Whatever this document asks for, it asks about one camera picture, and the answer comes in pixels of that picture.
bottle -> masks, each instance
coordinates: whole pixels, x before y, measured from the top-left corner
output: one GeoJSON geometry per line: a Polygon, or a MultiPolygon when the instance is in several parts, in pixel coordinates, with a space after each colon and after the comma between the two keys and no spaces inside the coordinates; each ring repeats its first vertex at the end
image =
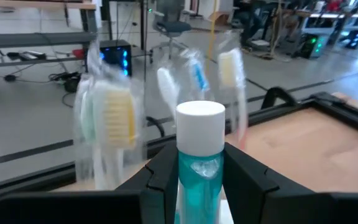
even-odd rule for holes
{"type": "Polygon", "coordinates": [[[212,101],[177,106],[181,224],[219,223],[225,107],[212,101]]]}

office chair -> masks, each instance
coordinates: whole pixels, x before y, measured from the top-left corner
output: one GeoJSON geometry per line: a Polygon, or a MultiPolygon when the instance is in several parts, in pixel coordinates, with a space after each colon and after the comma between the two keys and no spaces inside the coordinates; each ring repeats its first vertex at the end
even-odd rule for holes
{"type": "MultiPolygon", "coordinates": [[[[170,1],[162,0],[163,6],[162,8],[168,9],[171,6],[168,6],[167,4],[170,3],[170,1]]],[[[159,11],[153,11],[154,13],[154,21],[153,21],[153,29],[158,31],[160,34],[163,34],[169,38],[168,42],[161,42],[157,46],[154,46],[150,50],[150,63],[153,63],[153,51],[154,49],[162,49],[163,47],[168,47],[168,54],[169,59],[171,59],[172,54],[172,47],[177,48],[179,50],[184,49],[185,47],[174,42],[174,37],[179,37],[181,34],[185,31],[191,30],[191,26],[186,22],[179,21],[180,15],[175,17],[175,21],[168,21],[168,15],[167,10],[164,10],[165,14],[159,11]]]]}

black frame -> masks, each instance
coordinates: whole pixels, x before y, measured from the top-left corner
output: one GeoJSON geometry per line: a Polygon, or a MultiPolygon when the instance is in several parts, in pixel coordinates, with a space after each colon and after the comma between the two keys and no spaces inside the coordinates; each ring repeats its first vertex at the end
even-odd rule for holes
{"type": "MultiPolygon", "coordinates": [[[[358,109],[347,105],[345,101],[326,92],[296,101],[281,88],[269,89],[262,103],[262,109],[249,114],[249,126],[258,125],[306,108],[314,108],[358,130],[358,109]],[[285,103],[274,106],[277,98],[284,100],[285,103]]],[[[226,134],[230,132],[230,122],[227,120],[226,134]]],[[[167,144],[173,143],[175,140],[176,136],[173,134],[149,141],[147,143],[147,158],[153,158],[167,144]]],[[[12,192],[52,190],[73,183],[75,183],[75,165],[74,162],[71,162],[0,182],[0,197],[12,192]]]]}

white bottle cap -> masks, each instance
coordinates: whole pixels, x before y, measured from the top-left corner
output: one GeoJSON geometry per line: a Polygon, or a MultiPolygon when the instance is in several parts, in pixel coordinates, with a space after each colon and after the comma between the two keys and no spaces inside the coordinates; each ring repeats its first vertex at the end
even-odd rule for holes
{"type": "Polygon", "coordinates": [[[177,147],[191,156],[212,156],[224,147],[225,107],[212,101],[177,106],[177,147]]]}

gray floor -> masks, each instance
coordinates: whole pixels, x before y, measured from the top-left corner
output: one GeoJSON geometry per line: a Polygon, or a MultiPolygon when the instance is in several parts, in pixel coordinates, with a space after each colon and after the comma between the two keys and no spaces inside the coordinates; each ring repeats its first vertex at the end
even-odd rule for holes
{"type": "MultiPolygon", "coordinates": [[[[112,18],[115,13],[112,7],[112,18]]],[[[124,29],[127,19],[130,17],[131,4],[120,5],[119,32],[121,38],[132,44],[140,45],[139,26],[132,27],[131,22],[124,29]]],[[[157,45],[167,38],[160,36],[151,27],[152,15],[149,17],[149,34],[147,36],[147,48],[157,45]]],[[[0,33],[23,32],[71,32],[65,25],[62,11],[42,11],[36,9],[19,9],[14,13],[0,14],[0,33]]],[[[208,52],[209,33],[188,32],[177,38],[176,41],[185,46],[196,47],[202,52],[208,52]]],[[[80,48],[79,45],[54,47],[58,51],[70,51],[80,48]]],[[[29,48],[53,54],[50,47],[29,48]]],[[[3,49],[3,51],[17,51],[18,49],[3,49]]],[[[221,103],[226,100],[219,95],[216,65],[216,49],[212,55],[213,61],[209,62],[208,79],[211,83],[216,99],[221,103]]],[[[146,114],[154,118],[166,118],[170,116],[167,106],[163,103],[157,87],[155,68],[163,57],[163,52],[155,54],[153,65],[147,63],[146,81],[146,114]]],[[[143,77],[143,58],[134,59],[134,76],[143,77]]],[[[80,62],[65,63],[69,71],[74,72],[81,68],[80,62]]],[[[250,55],[244,55],[244,67],[248,79],[247,97],[262,96],[264,88],[282,86],[294,90],[297,98],[306,97],[318,91],[341,91],[358,99],[358,50],[342,49],[340,52],[332,52],[327,49],[324,55],[316,60],[294,59],[289,63],[277,60],[264,61],[250,55]]],[[[0,68],[0,76],[16,71],[16,67],[0,68]]],[[[58,63],[35,65],[22,72],[20,79],[35,82],[47,81],[51,73],[61,72],[58,63]]],[[[0,78],[0,157],[15,152],[22,152],[36,147],[46,146],[56,142],[72,139],[72,110],[62,104],[62,96],[65,91],[56,83],[6,83],[0,78]]],[[[73,96],[69,96],[67,103],[73,103],[73,96]]],[[[250,112],[260,108],[262,100],[248,104],[250,112]]],[[[163,124],[166,133],[174,133],[173,123],[163,124]]],[[[155,127],[147,128],[147,140],[158,137],[155,127]]],[[[64,147],[50,152],[24,157],[9,162],[0,163],[0,181],[29,174],[49,167],[57,166],[73,160],[73,146],[64,147]]]]}

